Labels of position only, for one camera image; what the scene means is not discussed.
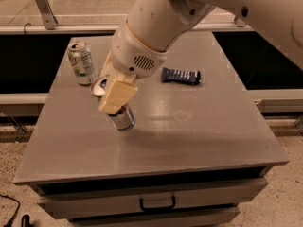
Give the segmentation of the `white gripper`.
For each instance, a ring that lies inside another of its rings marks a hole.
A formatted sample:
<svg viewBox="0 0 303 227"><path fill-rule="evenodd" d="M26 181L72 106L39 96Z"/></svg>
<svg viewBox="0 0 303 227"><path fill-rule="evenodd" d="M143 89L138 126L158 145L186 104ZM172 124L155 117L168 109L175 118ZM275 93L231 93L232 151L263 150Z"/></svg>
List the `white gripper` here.
<svg viewBox="0 0 303 227"><path fill-rule="evenodd" d="M98 110L115 114L137 93L136 77L152 76L165 62L168 52L159 52L143 44L125 21L113 37L113 43L100 71L100 79L106 80L104 95ZM116 70L131 75L116 75Z"/></svg>

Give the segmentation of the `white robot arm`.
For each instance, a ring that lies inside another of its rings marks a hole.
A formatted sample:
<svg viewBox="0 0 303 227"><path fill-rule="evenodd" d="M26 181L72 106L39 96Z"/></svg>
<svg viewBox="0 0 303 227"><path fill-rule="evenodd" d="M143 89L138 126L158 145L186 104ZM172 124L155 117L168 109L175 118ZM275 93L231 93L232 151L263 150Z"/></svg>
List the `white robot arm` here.
<svg viewBox="0 0 303 227"><path fill-rule="evenodd" d="M303 69L303 0L136 0L103 65L98 109L119 111L137 92L135 80L151 76L177 38L214 8L234 14Z"/></svg>

